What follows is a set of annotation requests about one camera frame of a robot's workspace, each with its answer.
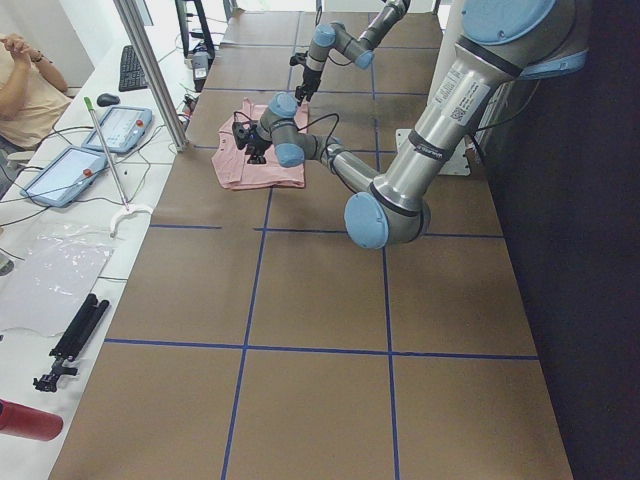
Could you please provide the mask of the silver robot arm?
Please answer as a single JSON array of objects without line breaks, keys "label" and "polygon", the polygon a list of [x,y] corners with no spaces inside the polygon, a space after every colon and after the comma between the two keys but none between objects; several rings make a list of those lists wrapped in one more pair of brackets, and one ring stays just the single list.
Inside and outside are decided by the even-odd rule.
[{"label": "silver robot arm", "polygon": [[252,163],[273,148],[283,167],[317,160],[335,174],[354,193],[344,221],[352,241],[363,248],[411,242],[426,230],[431,214],[423,197],[429,184],[462,139],[477,131],[502,84],[575,72],[588,51],[589,1],[465,2],[452,66],[389,169],[379,173],[334,137],[303,133],[294,117],[318,90],[331,51],[368,67],[374,49],[408,9],[406,1],[387,2],[359,37],[339,22],[318,25],[308,51],[290,59],[304,67],[295,93],[276,94],[259,120],[232,125],[237,148]]},{"label": "silver robot arm", "polygon": [[290,65],[303,65],[302,83],[296,87],[294,97],[301,105],[310,101],[318,91],[325,64],[335,50],[360,69],[367,69],[374,59],[374,50],[392,27],[408,13],[409,0],[385,1],[385,6],[359,37],[350,34],[343,23],[319,23],[306,52],[295,53]]}]

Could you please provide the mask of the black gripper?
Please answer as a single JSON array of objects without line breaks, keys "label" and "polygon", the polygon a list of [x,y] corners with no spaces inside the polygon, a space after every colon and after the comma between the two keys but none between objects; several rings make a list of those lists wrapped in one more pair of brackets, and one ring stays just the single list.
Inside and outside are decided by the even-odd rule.
[{"label": "black gripper", "polygon": [[322,72],[305,67],[303,71],[302,84],[295,90],[295,98],[299,105],[305,98],[312,98],[317,92],[321,83]]},{"label": "black gripper", "polygon": [[247,144],[245,149],[245,153],[249,156],[247,163],[265,165],[267,163],[265,154],[271,146],[272,142],[270,140],[262,138],[258,134],[257,128],[251,127],[247,134]]}]

